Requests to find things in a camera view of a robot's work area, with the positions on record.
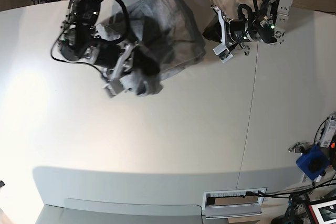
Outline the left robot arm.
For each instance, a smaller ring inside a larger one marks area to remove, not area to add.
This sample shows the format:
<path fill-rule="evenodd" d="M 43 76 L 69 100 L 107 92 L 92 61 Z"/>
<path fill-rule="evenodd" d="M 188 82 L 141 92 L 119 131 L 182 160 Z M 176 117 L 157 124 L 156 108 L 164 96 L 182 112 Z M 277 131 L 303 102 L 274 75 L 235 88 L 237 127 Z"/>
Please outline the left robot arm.
<path fill-rule="evenodd" d="M 292 0 L 253 0 L 253 6 L 241 3 L 236 19 L 212 5 L 215 17 L 203 31 L 203 37 L 217 43 L 213 52 L 221 61 L 232 58 L 234 50 L 249 55 L 249 42 L 283 42 L 291 5 Z"/>

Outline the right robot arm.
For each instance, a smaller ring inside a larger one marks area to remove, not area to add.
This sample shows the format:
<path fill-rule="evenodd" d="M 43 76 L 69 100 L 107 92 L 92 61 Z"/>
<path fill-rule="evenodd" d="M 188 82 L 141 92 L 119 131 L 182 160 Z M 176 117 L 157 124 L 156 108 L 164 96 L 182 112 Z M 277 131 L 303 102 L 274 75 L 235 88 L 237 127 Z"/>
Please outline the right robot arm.
<path fill-rule="evenodd" d="M 140 46 L 128 40 L 131 22 L 122 0 L 119 4 L 124 29 L 115 39 L 103 39 L 97 31 L 97 20 L 104 0 L 70 0 L 61 33 L 54 42 L 62 55 L 60 62 L 86 65 L 99 72 L 107 87 L 124 76 L 159 80 L 160 67 L 146 56 Z"/>

